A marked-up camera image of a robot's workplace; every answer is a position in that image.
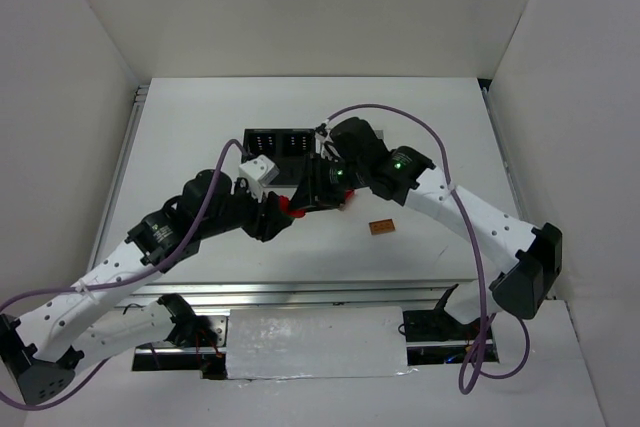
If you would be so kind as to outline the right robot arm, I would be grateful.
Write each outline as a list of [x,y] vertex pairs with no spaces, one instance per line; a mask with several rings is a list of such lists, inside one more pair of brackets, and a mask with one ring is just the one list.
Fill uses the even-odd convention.
[[407,146],[388,149],[370,124],[348,118],[317,130],[322,151],[304,164],[289,202],[293,212],[341,207],[348,193],[367,188],[375,196],[424,214],[469,241],[474,256],[490,260],[493,279],[478,276],[455,287],[439,307],[460,324],[504,311],[533,319],[562,269],[561,230],[512,217],[456,186],[430,158]]

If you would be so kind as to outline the white foil covered plate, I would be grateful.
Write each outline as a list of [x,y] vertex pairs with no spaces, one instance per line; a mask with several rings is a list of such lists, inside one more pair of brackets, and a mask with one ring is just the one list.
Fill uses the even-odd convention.
[[387,307],[233,310],[233,380],[393,377],[409,372],[402,311]]

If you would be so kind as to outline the orange flat lego brick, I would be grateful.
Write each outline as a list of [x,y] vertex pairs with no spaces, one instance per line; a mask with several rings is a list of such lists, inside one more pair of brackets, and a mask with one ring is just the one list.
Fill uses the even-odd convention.
[[370,222],[369,229],[372,236],[388,234],[396,231],[396,227],[392,219],[383,219]]

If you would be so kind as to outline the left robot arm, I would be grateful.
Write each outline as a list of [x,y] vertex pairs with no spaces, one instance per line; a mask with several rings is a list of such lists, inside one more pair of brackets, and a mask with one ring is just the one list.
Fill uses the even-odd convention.
[[120,319],[109,315],[131,293],[197,254],[207,238],[241,229],[268,241],[291,225],[287,199],[264,191],[277,168],[255,160],[239,172],[237,180],[218,170],[199,172],[70,287],[42,289],[49,299],[40,307],[18,317],[2,315],[1,359],[21,394],[20,408],[59,404],[79,372],[133,345],[180,345],[196,337],[206,322],[178,294]]

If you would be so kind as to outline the red curved lego brick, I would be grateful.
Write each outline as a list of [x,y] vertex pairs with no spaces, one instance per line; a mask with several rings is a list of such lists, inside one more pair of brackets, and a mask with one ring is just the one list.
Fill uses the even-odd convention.
[[279,208],[284,214],[293,219],[303,218],[306,215],[306,211],[304,209],[292,208],[291,201],[286,196],[279,197]]

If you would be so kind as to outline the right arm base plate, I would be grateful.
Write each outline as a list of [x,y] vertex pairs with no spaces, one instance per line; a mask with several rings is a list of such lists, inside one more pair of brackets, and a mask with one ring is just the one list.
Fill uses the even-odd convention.
[[441,310],[405,310],[397,330],[410,344],[463,345],[480,333],[480,321],[462,324]]

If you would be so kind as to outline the aluminium rail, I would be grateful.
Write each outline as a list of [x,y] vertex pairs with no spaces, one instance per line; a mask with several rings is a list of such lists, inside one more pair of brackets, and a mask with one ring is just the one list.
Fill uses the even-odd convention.
[[456,292],[479,292],[473,281],[400,280],[262,283],[148,284],[120,300],[116,307],[145,306],[165,294],[178,294],[196,309],[242,307],[311,307],[393,304],[431,307],[453,287]]

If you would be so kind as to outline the black double container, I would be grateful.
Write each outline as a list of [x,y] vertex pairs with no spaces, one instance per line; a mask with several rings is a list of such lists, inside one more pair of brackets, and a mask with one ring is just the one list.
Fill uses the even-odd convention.
[[273,187],[296,187],[303,173],[305,158],[316,151],[312,129],[270,128],[245,129],[242,162],[265,155],[277,166],[279,173]]

